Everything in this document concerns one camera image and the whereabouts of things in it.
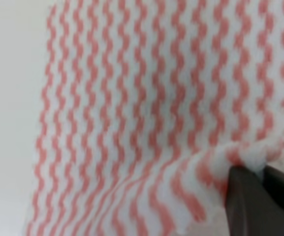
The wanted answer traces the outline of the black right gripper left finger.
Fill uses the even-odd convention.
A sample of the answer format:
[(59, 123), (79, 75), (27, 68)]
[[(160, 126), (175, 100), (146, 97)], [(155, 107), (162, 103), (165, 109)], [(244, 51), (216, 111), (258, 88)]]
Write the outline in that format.
[(284, 211), (261, 208), (266, 193), (261, 176), (245, 167), (230, 168), (225, 211), (231, 236), (284, 236)]

